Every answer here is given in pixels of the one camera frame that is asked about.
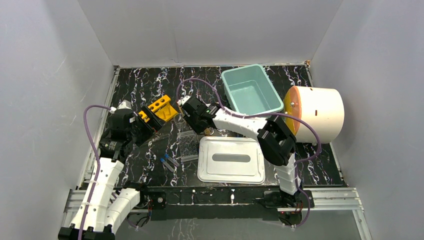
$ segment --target white tray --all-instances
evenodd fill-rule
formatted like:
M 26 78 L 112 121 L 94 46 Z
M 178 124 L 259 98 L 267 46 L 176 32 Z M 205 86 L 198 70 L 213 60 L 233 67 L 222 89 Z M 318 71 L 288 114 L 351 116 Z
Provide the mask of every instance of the white tray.
M 203 137 L 197 177 L 212 183 L 264 183 L 264 156 L 259 143 L 247 137 Z

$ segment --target black tabletop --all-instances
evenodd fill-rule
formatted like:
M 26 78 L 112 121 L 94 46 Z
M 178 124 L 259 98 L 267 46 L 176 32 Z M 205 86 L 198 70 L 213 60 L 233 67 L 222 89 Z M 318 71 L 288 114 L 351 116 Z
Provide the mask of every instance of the black tabletop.
M 178 111 L 175 99 L 178 84 L 188 78 L 200 78 L 217 88 L 224 105 L 229 106 L 224 94 L 224 83 L 221 73 L 236 66 L 221 67 L 161 67 L 161 68 L 123 68 L 112 96 L 111 106 L 118 106 L 122 100 L 132 102 L 134 110 L 139 112 L 143 105 L 150 105 L 163 95 L 171 98 L 172 106 Z M 310 86 L 307 68 L 304 65 L 272 65 L 264 66 L 281 99 L 291 86 Z M 217 101 L 213 91 L 201 82 L 186 82 L 180 89 L 181 96 L 196 96 L 205 103 Z M 220 187 L 244 186 L 243 184 L 227 184 L 202 182 L 198 179 L 197 160 L 180 161 L 177 134 L 189 131 L 185 123 L 175 119 L 167 122 L 158 133 L 140 147 L 134 147 L 119 175 L 118 186 L 126 181 L 145 182 L 150 187 Z M 215 130 L 214 136 L 241 137 L 227 130 Z M 315 153 L 316 146 L 309 143 L 296 145 L 296 159 L 309 157 Z M 176 172 L 169 171 L 160 161 L 165 154 L 181 163 Z M 318 159 L 301 163 L 298 166 L 299 176 L 304 186 L 340 186 L 344 182 L 340 177 L 337 165 L 329 144 L 323 144 Z M 265 161 L 265 182 L 262 186 L 277 186 L 274 166 Z

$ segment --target purple cable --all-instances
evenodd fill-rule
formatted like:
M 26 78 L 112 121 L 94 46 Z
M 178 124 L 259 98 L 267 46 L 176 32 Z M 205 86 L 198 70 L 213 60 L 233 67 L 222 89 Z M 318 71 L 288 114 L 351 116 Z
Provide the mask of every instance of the purple cable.
M 97 152 L 96 145 L 94 144 L 92 135 L 90 134 L 89 124 L 87 123 L 87 112 L 91 108 L 101 108 L 101 109 L 106 109 L 108 111 L 111 110 L 111 108 L 108 106 L 102 106 L 102 105 L 90 105 L 84 110 L 83 118 L 84 118 L 85 132 L 87 133 L 88 141 L 90 142 L 91 148 L 94 151 L 95 161 L 97 162 L 97 169 L 94 175 L 94 181 L 97 181 L 97 178 L 99 177 L 99 173 L 100 173 L 100 157 L 99 157 L 99 153 Z M 90 192 L 88 193 L 88 197 L 87 197 L 87 203 L 90 203 L 95 187 L 96 187 L 95 184 L 91 184 Z M 79 230 L 78 230 L 78 240 L 83 239 L 84 222 L 86 221 L 88 210 L 89 210 L 89 205 L 87 204 L 85 205 L 84 212 L 82 213 L 81 225 L 79 226 Z
M 183 81 L 181 81 L 179 84 L 178 84 L 178 87 L 176 88 L 176 101 L 178 101 L 179 99 L 180 99 L 180 96 L 179 96 L 179 93 L 180 93 L 180 88 L 182 89 L 182 85 L 183 85 L 183 83 L 185 83 L 185 82 L 187 82 L 187 81 L 200 81 L 200 82 L 203 82 L 203 83 L 205 83 L 207 86 L 209 86 L 210 88 L 212 88 L 212 90 L 213 90 L 213 92 L 215 93 L 215 95 L 216 95 L 216 98 L 218 99 L 218 103 L 219 103 L 219 106 L 227 113 L 227 114 L 229 114 L 229 115 L 231 115 L 231 116 L 234 116 L 234 117 L 237 117 L 237 118 L 245 118 L 245 119 L 250 119 L 250 118 L 257 118 L 257 117 L 266 117 L 266 116 L 270 116 L 270 115 L 277 115 L 277 116 L 281 116 L 281 117 L 285 117 L 285 118 L 289 118 L 289 119 L 293 119 L 293 120 L 295 120 L 295 121 L 297 121 L 297 122 L 299 122 L 299 123 L 301 123 L 301 124 L 303 124 L 305 127 L 307 127 L 311 132 L 312 132 L 312 134 L 315 136 L 315 138 L 316 138 L 316 145 L 317 145 L 317 148 L 316 148 L 316 151 L 315 151 L 315 153 L 312 155 L 312 156 L 310 156 L 310 157 L 307 157 L 307 158 L 304 158 L 304 159 L 300 159 L 300 160 L 297 160 L 297 161 L 295 161 L 294 162 L 294 165 L 297 167 L 298 166 L 298 164 L 299 163 L 303 163 L 303 162 L 306 162 L 306 161 L 310 161 L 310 160 L 314 160 L 315 158 L 317 158 L 318 157 L 318 155 L 321 153 L 321 140 L 320 140 L 320 137 L 318 136 L 318 133 L 309 125 L 309 124 L 307 124 L 305 121 L 303 121 L 302 119 L 300 119 L 300 118 L 298 118 L 298 117 L 295 117 L 295 116 L 291 116 L 291 115 L 288 115 L 288 114 L 284 114 L 284 113 L 280 113 L 280 112 L 269 112 L 269 113 L 260 113 L 260 114 L 255 114 L 255 115 L 240 115 L 240 114 L 236 114 L 236 113 L 234 113 L 234 112 L 232 112 L 232 111 L 229 111 L 224 105 L 223 105 L 223 103 L 221 102 L 221 98 L 220 98 L 220 95 L 218 94 L 218 91 L 217 91 L 217 89 L 214 87 L 214 86 L 212 86 L 209 82 L 207 82 L 207 81 L 205 81 L 205 80 L 203 80 L 203 79 L 200 79 L 200 78 L 195 78 L 195 77 L 192 77 L 192 78 L 189 78 L 189 79 L 185 79 L 185 80 L 183 80 Z M 298 171 L 297 171 L 297 169 L 295 169 L 295 171 L 294 171 L 294 179 L 296 179 L 298 177 Z M 296 188 L 297 188 L 297 190 L 299 190 L 303 195 L 305 195 L 306 196 L 306 200 L 307 200 L 307 213 L 306 213 L 306 216 L 305 216 L 305 218 L 299 223 L 299 224 L 297 224 L 297 227 L 298 226 L 301 226 L 301 225 L 303 225 L 305 222 L 306 222 L 306 220 L 308 219 L 308 217 L 309 217 L 309 213 L 310 213 L 310 211 L 311 211 L 311 201 L 309 200 L 309 196 L 306 194 L 306 192 L 305 191 L 303 191 L 300 187 L 299 187 L 299 185 L 298 185 L 298 181 L 294 181 L 295 182 L 295 184 L 296 184 Z

